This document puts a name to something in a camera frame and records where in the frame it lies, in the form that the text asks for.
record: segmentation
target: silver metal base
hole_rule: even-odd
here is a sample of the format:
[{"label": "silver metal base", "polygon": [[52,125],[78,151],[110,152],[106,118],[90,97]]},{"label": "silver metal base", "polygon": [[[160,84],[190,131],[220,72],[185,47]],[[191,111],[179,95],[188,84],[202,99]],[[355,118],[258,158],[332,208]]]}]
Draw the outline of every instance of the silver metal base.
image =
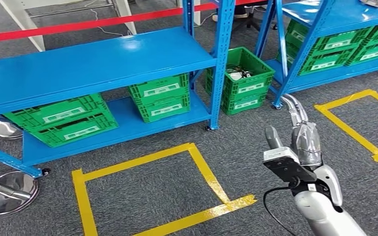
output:
[{"label": "silver metal base", "polygon": [[0,121],[0,137],[5,139],[19,139],[22,138],[22,130],[9,122]]},{"label": "silver metal base", "polygon": [[0,183],[31,195],[30,199],[24,201],[0,194],[0,215],[9,215],[19,212],[31,204],[38,194],[38,180],[20,171],[10,172],[0,176]]}]

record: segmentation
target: stacked green crates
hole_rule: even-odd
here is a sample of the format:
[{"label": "stacked green crates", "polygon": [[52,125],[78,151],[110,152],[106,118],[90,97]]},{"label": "stacked green crates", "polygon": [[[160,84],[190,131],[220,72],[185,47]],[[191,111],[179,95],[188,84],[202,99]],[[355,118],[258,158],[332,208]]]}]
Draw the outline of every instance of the stacked green crates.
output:
[{"label": "stacked green crates", "polygon": [[99,93],[3,115],[50,147],[118,127]]},{"label": "stacked green crates", "polygon": [[[357,50],[373,27],[352,30],[318,38],[302,64],[298,75],[311,74],[342,66]],[[309,28],[291,20],[286,33],[286,56],[288,68],[295,60]]]},{"label": "stacked green crates", "polygon": [[128,87],[144,122],[149,123],[190,110],[188,74],[169,76]]},{"label": "stacked green crates", "polygon": [[[238,67],[251,76],[234,80],[227,72],[224,76],[221,108],[227,115],[260,107],[266,97],[275,71],[245,47],[228,51],[227,69]],[[212,92],[212,69],[207,69],[205,90]]]},{"label": "stacked green crates", "polygon": [[346,65],[355,65],[378,59],[378,26],[361,43],[360,47],[347,60]]}]

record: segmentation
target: gray carpet floor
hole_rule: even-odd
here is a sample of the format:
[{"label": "gray carpet floor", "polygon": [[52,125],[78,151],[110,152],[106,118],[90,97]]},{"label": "gray carpet floor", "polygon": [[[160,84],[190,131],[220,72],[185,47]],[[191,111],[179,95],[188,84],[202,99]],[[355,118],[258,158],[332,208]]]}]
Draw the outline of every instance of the gray carpet floor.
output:
[{"label": "gray carpet floor", "polygon": [[[132,12],[147,12],[172,7],[174,1],[137,0]],[[112,9],[99,9],[100,18],[114,16]],[[202,18],[211,12],[202,12]],[[89,11],[37,19],[39,26],[94,19]],[[180,17],[136,22],[139,32],[180,24]],[[17,26],[0,6],[0,31]],[[106,27],[107,31],[126,34],[125,26]],[[215,24],[209,19],[195,29],[196,39],[211,49]],[[44,36],[48,50],[115,37],[99,29],[88,29]],[[243,29],[232,36],[231,47],[253,49],[257,32]],[[264,59],[277,53],[276,32],[270,33]],[[0,58],[34,52],[27,39],[0,42]],[[200,79],[199,93],[205,100]],[[368,235],[378,236],[378,163],[372,154],[343,132],[314,104],[326,103],[350,94],[373,89],[378,91],[378,72],[297,92],[309,117],[318,125],[325,163],[334,168],[344,194],[344,208]],[[124,89],[105,92],[112,99],[126,95]],[[269,94],[264,105],[234,116],[220,115],[220,129],[204,131],[205,123],[196,123],[129,142],[39,165],[52,173],[40,179],[41,190],[35,202],[23,211],[0,217],[0,236],[82,235],[83,228],[72,184],[71,171],[90,172],[166,148],[193,142],[214,172],[231,200],[255,194],[252,206],[214,218],[173,233],[180,236],[284,236],[288,235],[266,213],[261,197],[264,191],[283,183],[262,164],[268,149],[263,129],[275,126],[285,144],[290,139],[290,119],[286,109],[271,108]],[[378,101],[367,97],[332,110],[370,142],[378,146]],[[0,148],[14,156],[22,154],[21,140],[0,139]],[[12,169],[0,163],[0,175]],[[181,153],[129,170],[87,182],[89,198],[99,235],[126,236],[220,205],[188,153]],[[288,191],[269,196],[269,207],[282,222],[300,236],[310,236],[310,228],[295,210]]]}]

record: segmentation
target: black cable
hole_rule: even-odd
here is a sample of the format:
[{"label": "black cable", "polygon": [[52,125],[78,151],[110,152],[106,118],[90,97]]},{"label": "black cable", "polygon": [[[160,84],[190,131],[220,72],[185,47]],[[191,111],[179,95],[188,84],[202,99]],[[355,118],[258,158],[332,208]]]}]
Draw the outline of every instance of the black cable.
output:
[{"label": "black cable", "polygon": [[270,212],[269,208],[267,208],[267,205],[266,205],[266,197],[269,193],[271,192],[274,192],[274,191],[278,191],[278,190],[288,190],[288,189],[292,189],[292,188],[296,188],[298,185],[299,185],[299,179],[297,178],[295,180],[295,182],[292,182],[289,184],[289,186],[287,187],[277,187],[277,188],[272,188],[270,190],[267,190],[264,194],[263,194],[263,205],[264,205],[264,208],[266,209],[267,213],[269,213],[269,215],[276,220],[276,222],[282,226],[286,231],[288,231],[292,236],[297,236],[294,232],[292,232],[290,229],[288,229],[278,218],[276,218],[276,216]]}]

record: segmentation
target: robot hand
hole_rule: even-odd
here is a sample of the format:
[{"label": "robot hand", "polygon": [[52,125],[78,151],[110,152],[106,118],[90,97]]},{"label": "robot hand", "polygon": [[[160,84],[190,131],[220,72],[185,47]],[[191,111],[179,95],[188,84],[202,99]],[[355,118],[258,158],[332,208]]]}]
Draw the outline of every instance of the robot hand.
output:
[{"label": "robot hand", "polygon": [[[292,191],[296,208],[316,236],[365,236],[354,219],[341,208],[343,196],[340,184],[334,170],[322,161],[316,124],[308,121],[302,104],[295,97],[285,94],[282,100],[288,105],[292,119],[291,144],[284,147],[276,129],[267,127],[265,134],[271,150],[264,152],[263,161],[278,177],[289,182],[289,187],[277,190]],[[264,202],[266,195],[274,190],[264,194]]]}]

